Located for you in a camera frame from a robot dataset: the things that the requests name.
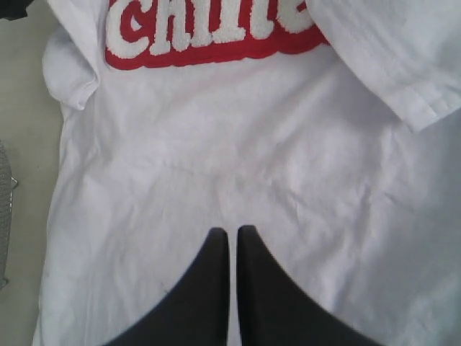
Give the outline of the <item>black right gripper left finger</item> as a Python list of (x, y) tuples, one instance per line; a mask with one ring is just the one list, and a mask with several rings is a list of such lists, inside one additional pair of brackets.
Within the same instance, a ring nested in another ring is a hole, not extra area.
[(229, 243), (211, 229), (178, 283), (161, 302), (109, 345), (226, 345)]

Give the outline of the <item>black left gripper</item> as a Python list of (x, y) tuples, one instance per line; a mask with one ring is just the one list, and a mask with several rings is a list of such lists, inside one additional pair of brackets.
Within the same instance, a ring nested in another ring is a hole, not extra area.
[(18, 20), (27, 17), (27, 8), (32, 0), (0, 0), (0, 18)]

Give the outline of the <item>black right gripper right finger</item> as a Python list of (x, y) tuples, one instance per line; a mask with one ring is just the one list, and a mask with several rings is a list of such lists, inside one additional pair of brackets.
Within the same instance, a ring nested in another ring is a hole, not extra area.
[(237, 236), (238, 321), (243, 345), (376, 345), (307, 296), (255, 226)]

